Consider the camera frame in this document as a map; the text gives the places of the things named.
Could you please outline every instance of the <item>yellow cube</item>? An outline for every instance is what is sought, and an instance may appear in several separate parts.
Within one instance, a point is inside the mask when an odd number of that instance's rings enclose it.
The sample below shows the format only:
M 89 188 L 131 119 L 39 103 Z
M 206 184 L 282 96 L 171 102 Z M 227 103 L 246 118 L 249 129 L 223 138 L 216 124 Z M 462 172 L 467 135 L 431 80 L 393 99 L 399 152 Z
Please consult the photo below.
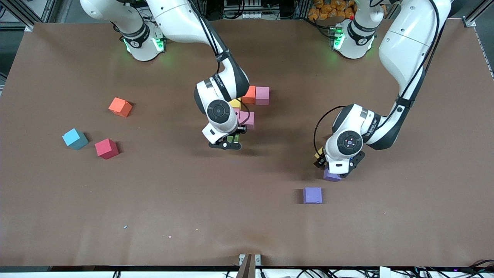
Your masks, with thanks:
M 324 153 L 323 153 L 323 147 L 321 147 L 316 154 L 314 154 L 314 156 L 316 157 L 316 159 L 319 159 L 319 155 L 323 155 L 324 156 Z
M 230 105 L 233 107 L 233 108 L 240 108 L 240 101 L 238 99 L 233 99 L 231 102 L 230 102 Z

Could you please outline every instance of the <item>teal cube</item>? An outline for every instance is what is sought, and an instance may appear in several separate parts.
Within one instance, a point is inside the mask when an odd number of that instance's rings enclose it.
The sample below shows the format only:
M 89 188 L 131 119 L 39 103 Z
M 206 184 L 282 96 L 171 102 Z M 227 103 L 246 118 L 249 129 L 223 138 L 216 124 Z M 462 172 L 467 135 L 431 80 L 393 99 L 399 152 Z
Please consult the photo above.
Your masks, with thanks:
M 73 149 L 80 149 L 89 143 L 86 136 L 84 136 L 84 133 L 77 129 L 69 130 L 62 138 L 63 141 L 65 141 L 65 144 Z

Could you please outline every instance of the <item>black cable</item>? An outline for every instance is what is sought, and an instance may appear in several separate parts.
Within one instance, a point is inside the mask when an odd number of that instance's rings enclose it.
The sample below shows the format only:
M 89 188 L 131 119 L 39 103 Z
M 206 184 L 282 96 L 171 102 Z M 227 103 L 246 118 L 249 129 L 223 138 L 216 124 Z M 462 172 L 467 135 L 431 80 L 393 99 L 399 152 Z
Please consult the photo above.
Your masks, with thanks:
M 376 6 L 381 5 L 381 3 L 382 3 L 382 2 L 384 2 L 384 0 L 379 1 L 379 3 L 377 3 L 377 4 L 375 4 L 375 5 L 371 5 L 371 3 L 369 3 L 369 7 L 374 8 L 374 7 L 376 7 Z
M 310 271 L 314 272 L 319 278 L 323 278 L 321 275 L 319 275 L 319 273 L 317 273 L 315 270 L 313 269 L 309 269 Z
M 321 35 L 325 36 L 328 39 L 331 39 L 331 37 L 329 35 L 324 34 L 324 32 L 319 28 L 319 25 L 316 23 L 315 19 L 314 19 L 314 24 L 316 24 L 316 28 L 319 31 L 319 33 L 321 33 Z
M 319 155 L 322 155 L 322 153 L 319 153 L 319 150 L 318 150 L 318 149 L 317 149 L 317 147 L 316 147 L 316 132 L 317 132 L 317 127 L 319 126 L 319 124 L 321 123 L 321 121 L 324 119 L 324 117 L 326 117 L 326 115 L 328 115 L 329 113 L 331 113 L 331 112 L 335 111 L 335 110 L 336 110 L 336 109 L 338 109 L 338 108 L 344 108 L 344 106 L 343 106 L 343 105 L 341 105 L 341 106 L 337 106 L 337 107 L 335 107 L 335 108 L 331 109 L 330 111 L 326 112 L 326 113 L 325 113 L 325 114 L 324 114 L 324 115 L 323 115 L 323 116 L 319 119 L 319 122 L 317 122 L 317 124 L 316 124 L 316 128 L 314 129 L 314 149 L 316 150 L 316 153 L 318 153 Z
M 239 124 L 239 126 L 241 126 L 241 125 L 245 124 L 248 121 L 248 119 L 250 118 L 250 110 L 248 109 L 247 105 L 245 105 L 245 103 L 242 102 L 242 100 L 240 98 L 237 98 L 237 100 L 247 110 L 247 118 L 241 124 Z
M 494 260 L 482 260 L 481 262 L 478 262 L 478 263 L 475 263 L 471 266 L 469 266 L 470 268 L 476 268 L 478 267 L 479 265 L 483 265 L 485 263 L 490 263 L 490 262 L 494 262 Z
M 0 18 L 2 18 L 3 15 L 5 15 L 6 10 L 7 10 L 6 8 L 4 8 L 2 5 L 0 5 Z
M 245 0 L 242 0 L 242 2 L 239 3 L 239 10 L 237 11 L 237 13 L 235 13 L 235 15 L 233 17 L 225 16 L 225 18 L 237 19 L 244 13 L 245 8 L 246 8 L 246 2 L 245 2 Z
M 314 26 L 314 27 L 316 27 L 316 25 L 317 25 L 317 26 L 319 26 L 319 28 L 321 28 L 321 29 L 329 30 L 329 27 L 328 27 L 328 26 L 321 26 L 321 25 L 319 25 L 319 24 L 314 24 L 314 22 L 310 21 L 309 19 L 307 19 L 307 18 L 305 18 L 305 17 L 296 17 L 296 18 L 294 18 L 294 20 L 299 20 L 299 19 L 304 20 L 305 22 L 309 23 L 310 25 L 312 25 L 312 26 Z
M 216 42 L 214 41 L 214 36 L 213 36 L 213 33 L 211 31 L 211 28 L 209 28 L 209 26 L 206 24 L 206 19 L 196 10 L 196 7 L 194 6 L 193 3 L 190 2 L 189 0 L 189 4 L 191 5 L 192 9 L 194 10 L 194 12 L 196 13 L 197 15 L 197 18 L 199 20 L 199 23 L 201 24 L 201 27 L 204 31 L 204 35 L 206 36 L 207 38 L 207 41 L 209 42 L 209 46 L 211 47 L 211 49 L 213 50 L 214 52 L 214 56 L 218 56 L 218 46 L 216 45 Z M 219 62 L 218 63 L 218 67 L 216 68 L 216 73 L 219 72 Z
M 434 48 L 434 52 L 435 52 L 435 49 L 437 47 L 437 44 L 439 44 L 439 39 L 438 39 L 438 38 L 440 38 L 439 37 L 439 24 L 440 24 L 440 22 L 439 22 L 439 11 L 437 10 L 437 6 L 436 6 L 436 4 L 434 3 L 433 0 L 429 0 L 429 2 L 431 3 L 432 7 L 434 8 L 434 12 L 436 13 L 436 32 L 435 32 L 434 38 L 432 40 L 432 43 L 435 43 L 436 45 L 434 45 L 434 47 L 430 47 L 427 50 L 427 54 L 424 56 L 424 59 L 420 63 L 420 66 L 417 68 L 417 71 L 415 71 L 415 74 L 413 75 L 413 77 L 408 82 L 407 86 L 405 87 L 405 89 L 401 93 L 400 97 L 403 97 L 405 95 L 405 93 L 407 92 L 408 88 L 412 84 L 412 81 L 415 79 L 415 77 L 417 76 L 417 74 L 420 71 L 420 69 L 424 66 L 425 60 L 427 59 L 427 57 L 429 57 L 429 62 L 428 62 L 428 65 L 427 65 L 427 69 L 428 69 L 428 67 L 430 65 L 430 62 L 432 61 L 432 57 L 433 57 L 433 55 L 430 55 L 432 53 L 432 48 Z M 384 124 L 391 118 L 391 115 L 393 115 L 393 113 L 396 111 L 397 108 L 398 108 L 398 105 L 395 105 L 395 107 L 393 108 L 393 110 L 391 110 L 391 112 L 388 114 L 388 116 L 386 116 L 386 119 L 384 120 L 384 122 L 381 125 L 379 125 L 376 130 L 378 130 L 382 126 L 384 126 Z

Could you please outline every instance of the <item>foam cube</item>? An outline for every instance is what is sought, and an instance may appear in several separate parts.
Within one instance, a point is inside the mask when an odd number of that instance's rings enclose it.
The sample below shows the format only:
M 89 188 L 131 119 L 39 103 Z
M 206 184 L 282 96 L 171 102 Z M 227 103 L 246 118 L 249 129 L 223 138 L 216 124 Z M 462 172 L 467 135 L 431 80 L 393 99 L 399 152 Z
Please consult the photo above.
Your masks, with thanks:
M 320 187 L 304 188 L 304 204 L 322 204 L 323 190 Z
M 319 156 L 322 155 L 324 157 L 324 152 L 323 152 L 323 147 L 321 147 L 317 152 L 316 154 L 314 154 L 314 156 L 316 157 L 316 159 L 319 159 Z
M 94 144 L 94 146 L 96 147 L 98 156 L 103 159 L 110 159 L 119 154 L 117 144 L 110 139 L 104 139 L 103 141 Z
M 233 108 L 239 108 L 240 109 L 240 101 L 238 99 L 233 99 L 232 101 L 229 102 L 230 105 L 233 107 Z
M 245 104 L 255 104 L 255 86 L 249 86 L 246 95 L 242 96 L 242 102 Z
M 240 135 L 239 134 L 235 134 L 235 136 L 233 135 L 228 135 L 226 137 L 226 140 L 228 142 L 233 142 L 233 143 L 238 143 L 239 142 L 239 139 L 240 139 Z
M 115 97 L 108 109 L 110 109 L 115 115 L 127 117 L 132 109 L 132 105 L 125 99 Z
M 80 149 L 89 143 L 84 133 L 77 129 L 69 130 L 66 134 L 62 135 L 62 139 L 68 147 L 73 149 Z
M 233 111 L 237 115 L 237 120 L 239 121 L 240 120 L 240 108 L 233 108 Z
M 331 182 L 339 182 L 341 180 L 341 177 L 338 174 L 329 173 L 329 167 L 326 164 L 326 166 L 324 167 L 323 179 L 325 179 L 326 181 L 331 181 Z
M 252 111 L 250 112 L 250 116 L 249 116 L 249 112 L 240 111 L 239 124 L 241 124 L 243 121 L 245 121 L 247 119 L 247 116 L 248 116 L 248 120 L 244 123 L 244 125 L 247 126 L 247 129 L 253 130 L 254 129 L 254 112 L 252 112 Z
M 255 87 L 255 105 L 269 104 L 269 87 Z

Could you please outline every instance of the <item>purple cube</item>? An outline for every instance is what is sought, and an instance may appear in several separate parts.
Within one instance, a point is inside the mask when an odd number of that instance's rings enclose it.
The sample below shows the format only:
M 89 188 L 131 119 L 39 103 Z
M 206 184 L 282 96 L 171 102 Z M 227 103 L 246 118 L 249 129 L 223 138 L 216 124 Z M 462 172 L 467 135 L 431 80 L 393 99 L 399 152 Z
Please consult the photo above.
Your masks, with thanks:
M 239 124 L 246 120 L 248 116 L 248 112 L 240 111 Z M 248 116 L 248 120 L 244 123 L 247 126 L 247 129 L 254 129 L 254 112 L 250 112 L 250 116 Z
M 326 164 L 326 166 L 324 167 L 323 179 L 331 182 L 339 182 L 341 180 L 341 177 L 338 174 L 330 174 L 328 165 Z
M 304 204 L 322 204 L 323 191 L 320 187 L 304 188 Z
M 269 87 L 255 87 L 255 105 L 269 104 Z

